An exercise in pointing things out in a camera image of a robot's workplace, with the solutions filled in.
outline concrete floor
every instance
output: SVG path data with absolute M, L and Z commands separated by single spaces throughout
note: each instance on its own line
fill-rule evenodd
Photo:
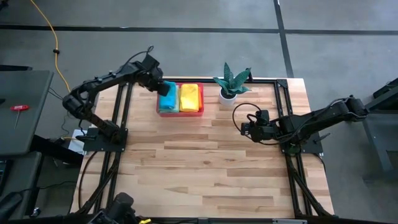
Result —
M 394 0 L 279 2 L 286 29 L 398 29 Z M 272 0 L 37 0 L 37 4 L 58 26 L 278 28 Z M 0 24 L 45 25 L 45 21 L 29 1 L 13 0 L 0 12 Z M 150 44 L 155 45 L 152 55 L 166 75 L 221 75 L 223 63 L 228 62 L 233 70 L 252 67 L 255 77 L 287 77 L 279 34 L 63 31 L 57 35 L 59 67 L 70 86 L 117 69 Z M 51 32 L 2 30 L 0 39 L 0 64 L 55 71 Z M 287 35 L 287 45 L 294 77 L 304 78 L 313 110 L 350 94 L 367 102 L 375 90 L 397 78 L 396 35 Z M 52 87 L 61 95 L 67 93 L 58 76 Z M 49 96 L 37 134 L 48 138 L 65 134 L 60 128 L 65 115 L 60 101 Z M 77 121 L 67 118 L 65 128 L 76 127 Z M 397 223 L 397 183 L 362 181 L 363 175 L 379 169 L 362 124 L 341 123 L 321 132 L 325 133 L 332 133 L 322 144 L 335 213 Z M 46 163 L 39 184 L 47 184 L 54 172 L 77 179 L 76 169 L 51 169 L 52 161 Z M 67 212 L 70 199 L 56 195 L 57 190 L 42 194 L 43 215 Z

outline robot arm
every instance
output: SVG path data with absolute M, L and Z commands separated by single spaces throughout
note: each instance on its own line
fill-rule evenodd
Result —
M 362 101 L 353 96 L 337 99 L 327 107 L 304 115 L 283 116 L 269 121 L 267 110 L 257 111 L 256 121 L 241 124 L 241 135 L 250 135 L 252 141 L 275 139 L 276 144 L 304 143 L 312 134 L 342 121 L 362 121 L 369 111 Z
M 109 72 L 102 77 L 84 81 L 65 96 L 62 105 L 74 117 L 87 120 L 101 131 L 101 134 L 111 143 L 120 141 L 120 128 L 112 121 L 102 120 L 91 109 L 95 98 L 100 91 L 123 83 L 138 83 L 149 91 L 157 91 L 160 95 L 167 95 L 169 86 L 163 83 L 163 72 L 159 68 L 159 62 L 149 54 L 142 62 L 124 64 L 117 72 Z

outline white pot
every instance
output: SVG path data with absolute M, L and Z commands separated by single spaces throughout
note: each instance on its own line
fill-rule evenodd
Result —
M 226 98 L 224 98 L 223 95 L 221 94 L 221 90 L 222 90 L 222 88 L 220 88 L 220 90 L 219 90 L 219 92 L 218 92 L 218 101 L 220 101 L 220 103 L 221 103 L 222 105 L 224 105 L 224 106 L 232 106 L 232 105 L 234 105 L 235 100 L 236 100 L 236 97 L 237 97 L 238 95 L 235 95 L 235 97 L 232 98 L 232 99 L 226 99 Z

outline succulent plant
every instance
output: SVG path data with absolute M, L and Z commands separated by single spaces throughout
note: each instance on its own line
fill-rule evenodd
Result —
M 250 74 L 250 68 L 247 68 L 245 71 L 239 73 L 234 78 L 234 74 L 231 72 L 231 69 L 229 69 L 229 66 L 227 63 L 224 64 L 224 80 L 221 80 L 217 77 L 213 77 L 214 81 L 219 84 L 223 91 L 227 95 L 236 95 L 236 94 L 242 94 L 246 91 L 250 91 L 249 88 L 242 86 L 243 83 L 248 79 L 248 76 Z

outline red tray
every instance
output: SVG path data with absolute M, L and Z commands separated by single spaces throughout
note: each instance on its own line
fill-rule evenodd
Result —
M 197 84 L 199 87 L 200 91 L 200 96 L 201 96 L 201 108 L 199 109 L 198 112 L 179 112 L 179 113 L 160 113 L 159 112 L 159 95 L 157 95 L 157 101 L 156 101 L 156 112 L 159 114 L 159 116 L 163 118 L 178 118 L 178 117 L 185 117 L 185 116 L 202 116 L 203 112 L 205 110 L 205 101 L 203 97 L 203 83 L 176 83 L 179 88 L 181 88 L 182 84 Z

